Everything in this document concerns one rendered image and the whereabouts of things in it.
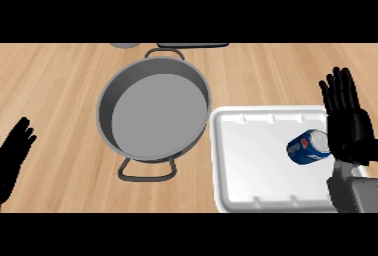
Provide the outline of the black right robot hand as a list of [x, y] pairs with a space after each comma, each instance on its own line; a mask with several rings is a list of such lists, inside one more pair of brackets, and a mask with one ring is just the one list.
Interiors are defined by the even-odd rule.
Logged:
[[337, 160], [368, 166], [378, 162], [378, 138], [366, 110], [360, 107], [353, 76], [335, 67], [319, 81], [326, 109], [328, 145]]

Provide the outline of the white foam tray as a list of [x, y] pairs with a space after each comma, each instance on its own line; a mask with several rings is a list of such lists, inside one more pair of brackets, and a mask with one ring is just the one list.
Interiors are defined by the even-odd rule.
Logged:
[[211, 112], [214, 201], [221, 212], [332, 212], [334, 158], [294, 163], [288, 142], [326, 129], [320, 105], [221, 106]]

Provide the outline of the blue soda can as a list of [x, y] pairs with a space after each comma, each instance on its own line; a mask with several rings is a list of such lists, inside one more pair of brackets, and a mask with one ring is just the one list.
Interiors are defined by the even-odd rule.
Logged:
[[298, 165], [323, 160], [331, 155], [326, 133], [317, 129], [304, 131], [288, 142], [286, 154]]

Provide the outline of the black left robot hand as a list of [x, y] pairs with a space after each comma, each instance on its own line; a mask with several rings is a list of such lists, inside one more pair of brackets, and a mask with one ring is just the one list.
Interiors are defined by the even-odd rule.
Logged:
[[34, 128], [29, 126], [29, 119], [22, 117], [0, 145], [0, 205], [10, 197], [21, 165], [37, 139], [32, 132]]

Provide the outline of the dark flat object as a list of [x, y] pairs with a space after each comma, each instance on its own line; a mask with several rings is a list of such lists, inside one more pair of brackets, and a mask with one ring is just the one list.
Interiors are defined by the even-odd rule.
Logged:
[[193, 49], [193, 48], [220, 48], [229, 46], [229, 43], [156, 43], [159, 48]]

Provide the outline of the grey two-handled pot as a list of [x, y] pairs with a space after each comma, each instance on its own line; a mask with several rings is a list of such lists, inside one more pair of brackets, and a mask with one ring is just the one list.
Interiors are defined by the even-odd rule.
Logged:
[[211, 90], [184, 55], [150, 49], [109, 79], [97, 100], [96, 124], [127, 162], [173, 163], [198, 143], [211, 112]]

